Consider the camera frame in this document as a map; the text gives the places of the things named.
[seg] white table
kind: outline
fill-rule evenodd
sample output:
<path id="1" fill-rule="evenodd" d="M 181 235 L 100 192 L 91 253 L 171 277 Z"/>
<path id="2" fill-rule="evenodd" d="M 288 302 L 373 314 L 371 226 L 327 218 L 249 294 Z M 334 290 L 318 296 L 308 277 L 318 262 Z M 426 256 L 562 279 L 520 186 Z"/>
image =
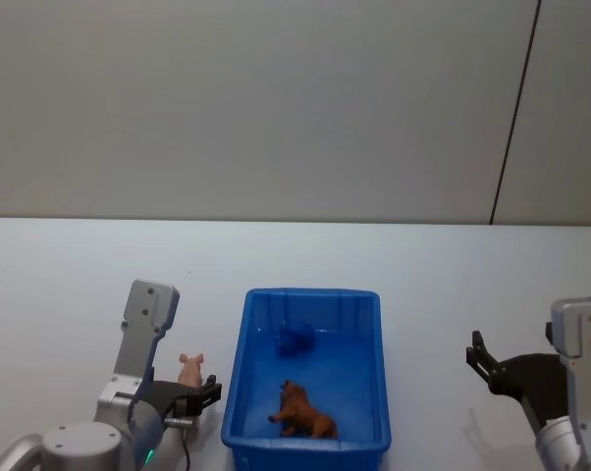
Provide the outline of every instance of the white table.
<path id="1" fill-rule="evenodd" d="M 591 294 L 591 229 L 0 220 L 0 452 L 92 417 L 136 278 L 182 293 L 156 377 L 177 377 L 180 352 L 204 352 L 224 385 L 219 413 L 248 289 L 377 291 L 388 469 L 540 470 L 522 410 L 488 393 L 464 350 L 480 329 L 497 358 L 550 352 L 551 302 Z M 193 470 L 230 469 L 219 433 Z"/>

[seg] gray wall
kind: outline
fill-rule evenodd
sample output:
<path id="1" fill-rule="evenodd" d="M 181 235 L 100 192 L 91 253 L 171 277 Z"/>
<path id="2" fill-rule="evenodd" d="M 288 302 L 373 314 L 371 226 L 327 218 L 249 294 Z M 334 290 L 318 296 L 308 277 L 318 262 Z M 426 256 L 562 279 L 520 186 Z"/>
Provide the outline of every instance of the gray wall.
<path id="1" fill-rule="evenodd" d="M 535 5 L 0 0 L 0 216 L 487 223 Z M 591 0 L 544 2 L 501 196 L 591 222 Z"/>

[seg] vertical line on wall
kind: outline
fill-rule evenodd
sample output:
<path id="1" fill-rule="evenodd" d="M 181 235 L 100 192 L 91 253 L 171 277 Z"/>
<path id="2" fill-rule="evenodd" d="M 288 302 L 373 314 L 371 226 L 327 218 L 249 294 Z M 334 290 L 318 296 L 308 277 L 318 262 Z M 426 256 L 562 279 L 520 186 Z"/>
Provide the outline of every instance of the vertical line on wall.
<path id="1" fill-rule="evenodd" d="M 527 77 L 527 69 L 529 68 L 529 57 L 531 57 L 531 48 L 533 47 L 533 38 L 535 37 L 535 29 L 538 26 L 538 18 L 540 16 L 540 7 L 542 0 L 537 0 L 535 6 L 535 15 L 533 17 L 533 26 L 531 27 L 531 34 L 529 35 L 529 42 L 527 44 L 527 53 L 524 58 L 524 66 L 522 67 L 522 76 L 520 77 L 520 85 L 518 86 L 518 95 L 515 99 L 515 107 L 513 108 L 513 116 L 511 117 L 510 134 L 508 135 L 508 145 L 505 148 L 505 156 L 503 158 L 503 166 L 501 167 L 501 174 L 499 175 L 499 184 L 496 187 L 496 195 L 494 196 L 494 204 L 492 205 L 492 215 L 490 216 L 490 225 L 494 224 L 494 216 L 496 215 L 496 207 L 499 202 L 499 195 L 501 194 L 501 185 L 503 184 L 503 175 L 505 174 L 505 166 L 510 156 L 511 138 L 513 137 L 513 129 L 515 128 L 515 120 L 518 117 L 518 108 L 520 107 L 520 98 L 522 97 L 522 89 L 524 88 L 524 80 Z"/>

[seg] robotic arm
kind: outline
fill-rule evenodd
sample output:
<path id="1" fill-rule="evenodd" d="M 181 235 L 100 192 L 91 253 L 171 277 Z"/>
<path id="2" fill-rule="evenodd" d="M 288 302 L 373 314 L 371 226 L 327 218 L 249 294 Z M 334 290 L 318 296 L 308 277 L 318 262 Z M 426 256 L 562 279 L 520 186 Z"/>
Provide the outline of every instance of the robotic arm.
<path id="1" fill-rule="evenodd" d="M 199 388 L 153 381 L 156 347 L 173 324 L 179 299 L 171 286 L 135 281 L 121 323 L 117 362 L 97 400 L 94 421 L 17 440 L 0 456 L 0 471 L 35 466 L 40 471 L 135 471 L 159 454 L 167 429 L 193 430 L 202 410 L 221 398 L 215 376 Z M 171 448 L 171 441 L 165 442 L 163 447 Z M 175 458 L 171 469 L 180 455 Z"/>
<path id="2" fill-rule="evenodd" d="M 491 393 L 520 402 L 548 471 L 591 470 L 591 297 L 556 301 L 551 321 L 545 334 L 557 354 L 499 362 L 474 331 L 466 362 Z"/>

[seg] blue plastic bin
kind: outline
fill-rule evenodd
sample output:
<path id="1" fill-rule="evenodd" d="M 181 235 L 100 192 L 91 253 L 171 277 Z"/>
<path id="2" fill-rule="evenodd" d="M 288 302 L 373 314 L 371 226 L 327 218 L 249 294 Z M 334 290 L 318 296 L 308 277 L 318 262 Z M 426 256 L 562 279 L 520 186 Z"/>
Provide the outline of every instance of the blue plastic bin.
<path id="1" fill-rule="evenodd" d="M 278 354 L 283 320 L 315 329 L 313 349 Z M 303 385 L 311 404 L 337 422 L 338 440 L 281 438 L 267 420 L 280 385 Z M 238 471 L 375 471 L 392 437 L 385 386 L 381 309 L 370 291 L 253 289 L 245 298 L 222 426 Z"/>

